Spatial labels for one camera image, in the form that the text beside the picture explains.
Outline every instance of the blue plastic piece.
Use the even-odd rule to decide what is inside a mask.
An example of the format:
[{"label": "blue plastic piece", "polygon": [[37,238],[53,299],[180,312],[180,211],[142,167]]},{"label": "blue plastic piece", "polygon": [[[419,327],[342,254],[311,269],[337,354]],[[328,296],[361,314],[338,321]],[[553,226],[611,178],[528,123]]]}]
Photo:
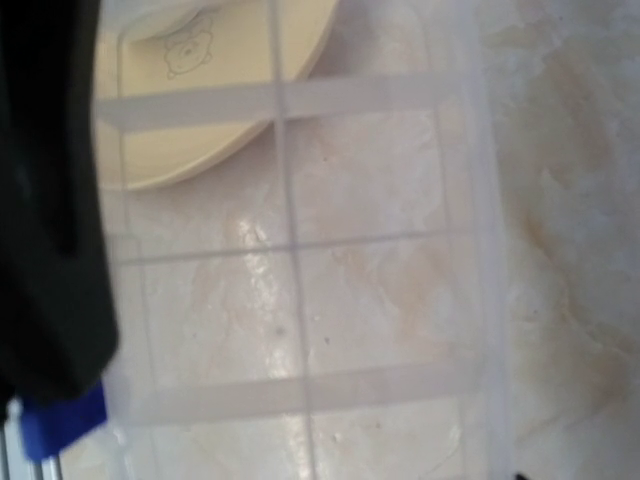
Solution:
[{"label": "blue plastic piece", "polygon": [[63,449],[107,421],[102,384],[85,396],[46,407],[23,399],[22,442],[33,462],[58,455]]}]

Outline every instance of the cream plate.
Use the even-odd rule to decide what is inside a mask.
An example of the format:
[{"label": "cream plate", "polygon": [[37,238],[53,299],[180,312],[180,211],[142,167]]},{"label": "cream plate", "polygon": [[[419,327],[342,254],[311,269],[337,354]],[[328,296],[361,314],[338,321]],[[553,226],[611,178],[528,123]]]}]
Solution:
[{"label": "cream plate", "polygon": [[[338,0],[282,0],[280,28],[285,80],[306,76],[326,43]],[[232,2],[203,11],[163,38],[99,40],[95,83],[98,99],[174,92],[203,87],[269,82],[272,79],[265,2]],[[172,128],[124,136],[97,121],[95,141],[100,183],[144,189],[191,177],[237,151],[266,126],[238,122]],[[121,172],[122,165],[126,173]]]}]

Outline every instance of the cartoon bear drawing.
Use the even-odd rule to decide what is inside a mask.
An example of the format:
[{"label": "cartoon bear drawing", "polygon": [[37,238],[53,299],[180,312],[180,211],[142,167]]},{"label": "cartoon bear drawing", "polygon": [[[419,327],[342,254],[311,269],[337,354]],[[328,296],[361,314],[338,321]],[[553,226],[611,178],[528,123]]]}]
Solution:
[{"label": "cartoon bear drawing", "polygon": [[211,61],[209,49],[213,41],[212,24],[210,16],[197,17],[166,39],[164,59],[169,67],[169,79],[191,72]]}]

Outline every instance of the black plastic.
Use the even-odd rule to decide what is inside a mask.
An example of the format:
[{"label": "black plastic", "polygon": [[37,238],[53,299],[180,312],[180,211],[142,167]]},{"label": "black plastic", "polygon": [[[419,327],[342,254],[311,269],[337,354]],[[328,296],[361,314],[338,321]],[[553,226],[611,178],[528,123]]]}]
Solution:
[{"label": "black plastic", "polygon": [[0,382],[39,402],[95,385],[117,346],[91,144],[98,12],[0,0]]}]

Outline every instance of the clear plastic container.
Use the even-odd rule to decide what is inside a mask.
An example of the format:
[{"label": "clear plastic container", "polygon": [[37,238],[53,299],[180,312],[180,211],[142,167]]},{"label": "clear plastic container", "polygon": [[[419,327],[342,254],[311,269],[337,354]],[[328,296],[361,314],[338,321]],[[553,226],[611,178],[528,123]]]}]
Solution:
[{"label": "clear plastic container", "polygon": [[471,2],[107,1],[97,52],[122,340],[66,473],[512,478]]}]

